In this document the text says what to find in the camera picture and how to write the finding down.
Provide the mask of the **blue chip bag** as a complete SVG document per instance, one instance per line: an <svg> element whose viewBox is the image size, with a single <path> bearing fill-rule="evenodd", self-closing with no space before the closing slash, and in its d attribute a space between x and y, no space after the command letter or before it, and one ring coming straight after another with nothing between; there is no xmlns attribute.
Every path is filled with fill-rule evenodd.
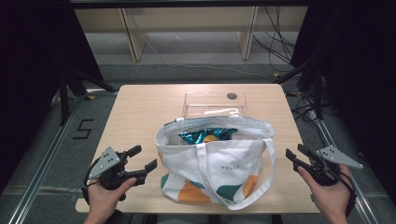
<svg viewBox="0 0 396 224"><path fill-rule="evenodd" d="M211 141L231 140L235 128L204 128L201 130L179 133L178 136L189 145L197 145Z"/></svg>

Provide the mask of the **clear plastic container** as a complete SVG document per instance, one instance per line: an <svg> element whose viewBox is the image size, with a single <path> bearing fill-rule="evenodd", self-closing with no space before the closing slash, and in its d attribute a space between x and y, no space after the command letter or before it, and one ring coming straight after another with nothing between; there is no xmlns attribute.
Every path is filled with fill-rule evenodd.
<svg viewBox="0 0 396 224"><path fill-rule="evenodd" d="M230 100L227 93L234 92L237 99ZM183 118L193 119L214 116L246 117L248 101L243 92L192 91L184 96Z"/></svg>

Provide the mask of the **black curtain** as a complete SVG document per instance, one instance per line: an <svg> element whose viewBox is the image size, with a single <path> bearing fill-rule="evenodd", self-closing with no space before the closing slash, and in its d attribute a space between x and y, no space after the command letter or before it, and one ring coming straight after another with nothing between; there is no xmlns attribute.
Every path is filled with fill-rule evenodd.
<svg viewBox="0 0 396 224"><path fill-rule="evenodd" d="M0 0L0 193L66 68L103 78L70 0Z"/></svg>
<svg viewBox="0 0 396 224"><path fill-rule="evenodd" d="M292 57L326 35L320 62L333 105L396 204L396 0L310 0Z"/></svg>

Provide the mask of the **black metal stand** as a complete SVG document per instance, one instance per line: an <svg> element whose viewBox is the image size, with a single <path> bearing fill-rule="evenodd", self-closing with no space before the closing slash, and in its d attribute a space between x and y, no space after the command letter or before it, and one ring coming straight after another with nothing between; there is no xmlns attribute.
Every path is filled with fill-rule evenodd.
<svg viewBox="0 0 396 224"><path fill-rule="evenodd" d="M88 80L92 84L104 89L105 91L115 92L118 89L106 84L103 80L92 77L89 74L77 69L77 68L66 68L58 76L59 93L61 98L61 123L64 125L69 118L69 103L67 89L70 89L75 96L83 96L88 91L83 86L82 81Z"/></svg>
<svg viewBox="0 0 396 224"><path fill-rule="evenodd" d="M295 67L293 70L288 72L283 77L277 79L275 81L275 84L282 84L298 74L302 75L297 84L298 89L300 91L308 91L309 89L313 89L314 91L313 108L316 112L318 119L323 119L321 112L322 81L321 81L321 71L318 65L312 63L310 60L307 60L306 62Z"/></svg>

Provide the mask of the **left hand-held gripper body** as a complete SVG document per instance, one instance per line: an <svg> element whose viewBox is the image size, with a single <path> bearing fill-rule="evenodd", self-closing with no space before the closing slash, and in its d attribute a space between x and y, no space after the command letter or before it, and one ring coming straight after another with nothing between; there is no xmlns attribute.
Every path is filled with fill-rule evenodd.
<svg viewBox="0 0 396 224"><path fill-rule="evenodd" d="M125 171L125 161L129 156L127 151L117 152L107 147L102 155L92 164L88 172L89 179L100 178L102 187L108 190L117 189L131 177Z"/></svg>

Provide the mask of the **person's left hand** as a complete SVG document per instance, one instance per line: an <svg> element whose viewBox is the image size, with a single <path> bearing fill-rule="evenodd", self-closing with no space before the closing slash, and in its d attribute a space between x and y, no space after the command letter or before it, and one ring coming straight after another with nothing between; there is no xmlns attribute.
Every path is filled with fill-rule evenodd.
<svg viewBox="0 0 396 224"><path fill-rule="evenodd" d="M90 181L88 186L89 213L87 217L108 217L117 208L120 197L134 186L135 178L128 179L117 189L107 190L100 184L100 179L95 178Z"/></svg>

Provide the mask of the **metal floor rail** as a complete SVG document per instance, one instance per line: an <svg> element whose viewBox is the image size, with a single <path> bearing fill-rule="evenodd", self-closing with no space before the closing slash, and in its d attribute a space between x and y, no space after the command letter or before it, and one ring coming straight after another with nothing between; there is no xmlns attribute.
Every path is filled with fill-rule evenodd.
<svg viewBox="0 0 396 224"><path fill-rule="evenodd" d="M340 154L343 159L346 158L346 166L352 172L351 182L354 185L355 193L357 195L355 207L359 212L363 224L378 224L378 220L374 214L374 210L372 209L372 206L370 205L367 197L363 194L363 191L357 181L356 176L354 176L355 171L363 171L365 169L365 165L363 165L354 155L346 152L343 148L340 148L336 145L336 142L333 140L331 132L329 131L325 121L323 119L320 119L315 111L309 112L309 118L313 120L313 123L318 128L318 132L321 140L323 141L323 145L325 147L334 147L336 149L336 152Z"/></svg>
<svg viewBox="0 0 396 224"><path fill-rule="evenodd" d="M60 122L55 105L0 196L0 224L81 224L82 180L95 157L117 94L94 90L69 101Z"/></svg>

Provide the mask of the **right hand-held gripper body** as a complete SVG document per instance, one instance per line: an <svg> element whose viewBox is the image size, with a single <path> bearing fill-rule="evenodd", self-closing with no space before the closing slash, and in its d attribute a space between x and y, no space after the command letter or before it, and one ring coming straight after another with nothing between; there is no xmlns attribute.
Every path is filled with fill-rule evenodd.
<svg viewBox="0 0 396 224"><path fill-rule="evenodd" d="M340 164L353 168L363 168L361 163L353 160L334 146L322 149L309 149L308 158L311 163L311 175L321 186L332 186L338 182Z"/></svg>

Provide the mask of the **white canvas tote bag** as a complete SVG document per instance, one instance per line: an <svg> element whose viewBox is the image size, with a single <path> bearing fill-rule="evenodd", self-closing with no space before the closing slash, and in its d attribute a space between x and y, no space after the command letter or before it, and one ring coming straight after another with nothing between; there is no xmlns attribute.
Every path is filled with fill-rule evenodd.
<svg viewBox="0 0 396 224"><path fill-rule="evenodd" d="M189 145L178 134L204 128L235 128L231 140ZM268 152L276 165L273 126L244 117L178 119L157 132L155 145L169 170L161 180L163 194L181 203L222 203L230 210L243 209L271 188L274 174L257 184Z"/></svg>

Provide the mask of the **person's right hand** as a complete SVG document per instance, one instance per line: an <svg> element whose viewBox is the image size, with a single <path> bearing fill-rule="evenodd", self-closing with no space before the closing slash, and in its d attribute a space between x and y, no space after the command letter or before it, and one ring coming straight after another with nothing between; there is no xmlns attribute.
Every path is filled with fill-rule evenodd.
<svg viewBox="0 0 396 224"><path fill-rule="evenodd" d="M326 217L345 217L350 197L348 188L339 181L333 186L321 186L305 168L299 167L298 172L311 190L313 202L322 215Z"/></svg>

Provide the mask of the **beige wooden desk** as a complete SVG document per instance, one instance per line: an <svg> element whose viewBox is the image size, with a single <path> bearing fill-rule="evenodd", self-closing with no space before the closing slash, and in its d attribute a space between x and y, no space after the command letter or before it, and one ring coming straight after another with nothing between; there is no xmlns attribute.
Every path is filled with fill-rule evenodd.
<svg viewBox="0 0 396 224"><path fill-rule="evenodd" d="M244 61L249 58L253 34L298 32L306 7L154 7L78 9L86 33L124 33L131 59L138 62L150 33L235 32Z"/></svg>

